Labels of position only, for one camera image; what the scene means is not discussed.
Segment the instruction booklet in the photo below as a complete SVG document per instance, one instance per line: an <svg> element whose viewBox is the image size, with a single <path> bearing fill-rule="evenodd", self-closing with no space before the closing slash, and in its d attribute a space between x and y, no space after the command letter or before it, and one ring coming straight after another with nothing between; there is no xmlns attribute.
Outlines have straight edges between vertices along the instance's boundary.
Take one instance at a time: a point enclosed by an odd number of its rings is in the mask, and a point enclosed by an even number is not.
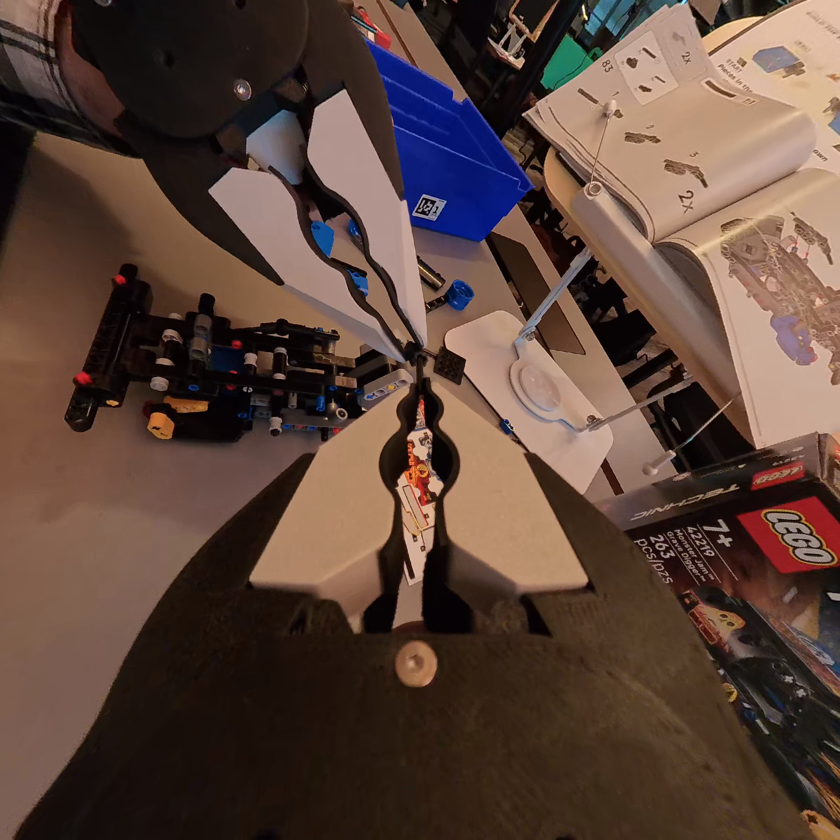
<svg viewBox="0 0 840 840"><path fill-rule="evenodd" d="M838 433L838 2L712 54L663 10L526 118L594 182L584 238L756 447Z"/></svg>

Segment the red hand tool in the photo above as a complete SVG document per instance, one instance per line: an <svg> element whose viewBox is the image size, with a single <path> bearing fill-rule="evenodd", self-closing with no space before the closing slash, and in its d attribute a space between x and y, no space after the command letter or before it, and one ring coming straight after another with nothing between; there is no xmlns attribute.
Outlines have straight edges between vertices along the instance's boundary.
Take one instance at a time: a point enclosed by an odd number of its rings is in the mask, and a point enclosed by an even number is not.
<svg viewBox="0 0 840 840"><path fill-rule="evenodd" d="M385 50L392 47L392 37L372 20L364 7L353 6L350 10L353 24L370 43Z"/></svg>

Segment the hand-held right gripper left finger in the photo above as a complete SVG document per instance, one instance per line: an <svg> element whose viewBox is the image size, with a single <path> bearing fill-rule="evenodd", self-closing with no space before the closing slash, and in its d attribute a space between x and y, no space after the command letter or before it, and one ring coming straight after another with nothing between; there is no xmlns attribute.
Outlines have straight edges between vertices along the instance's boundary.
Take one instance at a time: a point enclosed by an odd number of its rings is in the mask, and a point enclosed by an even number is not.
<svg viewBox="0 0 840 840"><path fill-rule="evenodd" d="M390 632L407 558L397 483L412 390L387 396L323 444L252 570L256 589L336 602L366 632Z"/></svg>

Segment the grey desk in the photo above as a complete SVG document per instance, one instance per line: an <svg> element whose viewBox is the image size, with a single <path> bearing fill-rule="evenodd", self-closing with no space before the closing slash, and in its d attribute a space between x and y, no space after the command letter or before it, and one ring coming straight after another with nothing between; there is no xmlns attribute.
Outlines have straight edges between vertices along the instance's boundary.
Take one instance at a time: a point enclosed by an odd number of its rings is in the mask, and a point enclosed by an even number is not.
<svg viewBox="0 0 840 840"><path fill-rule="evenodd" d="M2 410L20 412L2 422L2 838L21 829L91 733L118 655L188 555L217 526L213 558L269 535L286 482L234 507L301 452L258 458L189 445L169 460L139 435L89 449L59 430L59 379L92 326L97 272L132 232L121 225L130 212L93 187L155 217L172 256L197 256L239 314L269 303L317 312L292 292L262 294L253 272L188 234L143 164L105 146L64 88L73 127L34 131L23 178L33 185L2 258Z"/></svg>

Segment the blue tagged storage bin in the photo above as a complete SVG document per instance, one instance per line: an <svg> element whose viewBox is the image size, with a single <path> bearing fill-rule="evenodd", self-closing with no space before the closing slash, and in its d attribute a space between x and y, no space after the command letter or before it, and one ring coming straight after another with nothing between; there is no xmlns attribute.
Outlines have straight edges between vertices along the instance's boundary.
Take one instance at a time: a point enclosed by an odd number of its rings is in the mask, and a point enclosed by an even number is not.
<svg viewBox="0 0 840 840"><path fill-rule="evenodd" d="M474 103L391 51L368 44L394 125L412 226L484 240L532 189Z"/></svg>

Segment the black toy set box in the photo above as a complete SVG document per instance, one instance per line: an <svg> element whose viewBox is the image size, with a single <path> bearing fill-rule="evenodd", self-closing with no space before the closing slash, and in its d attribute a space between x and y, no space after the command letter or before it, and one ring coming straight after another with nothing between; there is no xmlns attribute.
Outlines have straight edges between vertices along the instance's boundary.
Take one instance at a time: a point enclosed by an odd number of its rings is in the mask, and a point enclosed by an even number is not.
<svg viewBox="0 0 840 840"><path fill-rule="evenodd" d="M677 596L814 835L838 838L838 436L798 437L597 507Z"/></svg>

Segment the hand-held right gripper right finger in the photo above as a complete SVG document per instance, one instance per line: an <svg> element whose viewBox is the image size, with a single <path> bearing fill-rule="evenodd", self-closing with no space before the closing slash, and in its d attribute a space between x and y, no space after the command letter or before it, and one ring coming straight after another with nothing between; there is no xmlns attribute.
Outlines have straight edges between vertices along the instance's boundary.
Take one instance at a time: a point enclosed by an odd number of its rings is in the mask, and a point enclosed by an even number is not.
<svg viewBox="0 0 840 840"><path fill-rule="evenodd" d="M583 564L528 454L437 383L423 382L423 399L444 480L423 579L427 629L470 632L500 602L583 590Z"/></svg>

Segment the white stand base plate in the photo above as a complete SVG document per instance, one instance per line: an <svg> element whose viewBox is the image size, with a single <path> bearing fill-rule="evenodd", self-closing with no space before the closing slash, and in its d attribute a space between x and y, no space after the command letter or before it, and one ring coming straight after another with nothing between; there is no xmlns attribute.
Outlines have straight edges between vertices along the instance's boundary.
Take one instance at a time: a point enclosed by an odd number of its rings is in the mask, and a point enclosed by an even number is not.
<svg viewBox="0 0 840 840"><path fill-rule="evenodd" d="M447 332L447 349L466 359L465 375L515 438L573 488L585 492L613 446L602 415L522 325L505 311Z"/></svg>

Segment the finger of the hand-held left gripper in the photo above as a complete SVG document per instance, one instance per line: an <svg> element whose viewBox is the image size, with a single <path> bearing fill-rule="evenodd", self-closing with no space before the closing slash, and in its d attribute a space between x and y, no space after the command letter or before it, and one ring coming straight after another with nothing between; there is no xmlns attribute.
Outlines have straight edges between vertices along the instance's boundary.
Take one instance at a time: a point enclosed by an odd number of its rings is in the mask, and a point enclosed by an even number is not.
<svg viewBox="0 0 840 840"><path fill-rule="evenodd" d="M315 106L307 154L317 181L358 228L365 260L394 314L410 340L424 348L425 300L407 202L397 194L346 89Z"/></svg>
<svg viewBox="0 0 840 840"><path fill-rule="evenodd" d="M208 192L291 292L371 348L405 360L401 343L367 305L349 271L323 253L281 176L232 168Z"/></svg>

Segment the black metal frame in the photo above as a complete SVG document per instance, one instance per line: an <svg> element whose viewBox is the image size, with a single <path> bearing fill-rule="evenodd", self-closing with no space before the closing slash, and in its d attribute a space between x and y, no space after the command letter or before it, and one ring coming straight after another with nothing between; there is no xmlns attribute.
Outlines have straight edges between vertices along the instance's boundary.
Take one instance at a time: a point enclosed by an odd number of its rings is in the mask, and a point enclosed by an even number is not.
<svg viewBox="0 0 840 840"><path fill-rule="evenodd" d="M570 31L575 19L581 16L584 1L558 1L536 38L518 74L511 80L507 91L500 98L491 125L498 138L515 126L527 100L542 78L550 59Z"/></svg>

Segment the colourful sticker sheet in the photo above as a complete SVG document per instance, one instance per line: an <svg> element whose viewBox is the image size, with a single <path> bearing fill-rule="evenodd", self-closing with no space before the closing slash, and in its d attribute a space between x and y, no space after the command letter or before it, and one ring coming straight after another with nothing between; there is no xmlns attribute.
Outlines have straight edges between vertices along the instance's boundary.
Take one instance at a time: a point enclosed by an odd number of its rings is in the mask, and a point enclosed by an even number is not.
<svg viewBox="0 0 840 840"><path fill-rule="evenodd" d="M427 426L424 399L418 402L416 424L407 437L408 467L397 482L402 504L403 537L407 560L404 577L415 585L424 577L427 556L435 541L436 504L443 481L432 465L434 437Z"/></svg>

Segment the toy car chassis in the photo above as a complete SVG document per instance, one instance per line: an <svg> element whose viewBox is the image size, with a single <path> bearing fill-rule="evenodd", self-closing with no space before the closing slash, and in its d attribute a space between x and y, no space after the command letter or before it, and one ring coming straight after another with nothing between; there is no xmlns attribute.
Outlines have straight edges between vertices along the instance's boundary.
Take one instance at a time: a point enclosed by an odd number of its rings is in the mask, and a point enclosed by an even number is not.
<svg viewBox="0 0 840 840"><path fill-rule="evenodd" d="M375 404L415 382L377 350L336 353L340 335L280 318L236 328L202 294L194 311L156 316L152 288L134 264L111 279L110 295L65 423L91 430L120 407L131 385L147 390L143 414L160 440L232 444L265 423L273 438L317 433L323 442Z"/></svg>

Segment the dark desk cover panel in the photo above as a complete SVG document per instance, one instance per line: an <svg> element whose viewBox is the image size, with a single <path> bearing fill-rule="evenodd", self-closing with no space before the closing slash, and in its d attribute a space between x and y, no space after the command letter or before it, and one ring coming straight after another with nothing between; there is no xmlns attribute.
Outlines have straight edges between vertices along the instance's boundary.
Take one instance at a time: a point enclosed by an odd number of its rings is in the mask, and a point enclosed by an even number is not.
<svg viewBox="0 0 840 840"><path fill-rule="evenodd" d="M551 290L528 248L502 234L486 238L495 261L515 298L522 316L530 319ZM555 301L542 316L535 336L546 350L585 355L585 347Z"/></svg>

